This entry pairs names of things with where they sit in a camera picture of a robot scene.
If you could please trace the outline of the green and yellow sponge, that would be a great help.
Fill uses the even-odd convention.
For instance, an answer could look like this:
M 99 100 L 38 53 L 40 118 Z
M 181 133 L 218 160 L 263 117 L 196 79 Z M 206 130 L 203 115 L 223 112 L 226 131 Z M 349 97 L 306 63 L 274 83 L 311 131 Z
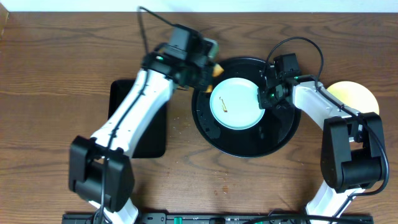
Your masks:
M 207 86 L 207 89 L 205 90 L 205 93 L 211 93 L 213 91 L 213 83 L 214 79 L 220 76 L 224 72 L 224 69 L 221 67 L 220 64 L 216 63 L 215 66 L 213 67 L 213 73 L 210 79 L 210 83 Z

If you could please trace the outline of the light green plate with stain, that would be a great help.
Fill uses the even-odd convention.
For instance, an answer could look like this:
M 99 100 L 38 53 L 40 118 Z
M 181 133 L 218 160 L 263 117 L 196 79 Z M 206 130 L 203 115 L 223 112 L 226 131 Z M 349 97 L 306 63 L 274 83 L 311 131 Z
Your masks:
M 257 99 L 258 86 L 245 78 L 220 82 L 210 96 L 210 110 L 222 126 L 244 130 L 256 125 L 264 116 Z

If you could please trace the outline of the yellow plate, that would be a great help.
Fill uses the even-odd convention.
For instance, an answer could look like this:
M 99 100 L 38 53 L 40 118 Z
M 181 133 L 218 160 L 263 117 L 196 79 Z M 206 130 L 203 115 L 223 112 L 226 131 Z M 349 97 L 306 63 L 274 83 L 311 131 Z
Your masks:
M 361 113 L 375 112 L 379 114 L 376 97 L 365 86 L 356 82 L 336 82 L 327 88 L 334 97 L 350 108 Z

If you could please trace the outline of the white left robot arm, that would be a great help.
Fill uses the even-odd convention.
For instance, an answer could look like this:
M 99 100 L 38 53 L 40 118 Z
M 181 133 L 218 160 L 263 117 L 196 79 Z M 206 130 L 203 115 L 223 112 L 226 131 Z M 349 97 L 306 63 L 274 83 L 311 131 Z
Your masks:
M 69 189 L 96 207 L 92 223 L 134 223 L 130 160 L 154 116 L 178 86 L 209 90 L 217 74 L 213 50 L 155 50 L 148 53 L 136 81 L 113 115 L 90 138 L 70 145 Z

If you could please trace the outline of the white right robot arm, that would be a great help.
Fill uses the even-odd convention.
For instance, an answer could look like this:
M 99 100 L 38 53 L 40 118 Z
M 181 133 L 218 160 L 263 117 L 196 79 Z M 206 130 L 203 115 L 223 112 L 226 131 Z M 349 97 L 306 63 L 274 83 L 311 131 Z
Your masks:
M 341 223 L 341 214 L 354 199 L 386 188 L 389 162 L 378 114 L 347 106 L 312 75 L 262 75 L 258 98 L 262 109 L 289 103 L 323 131 L 324 181 L 305 207 L 305 223 Z

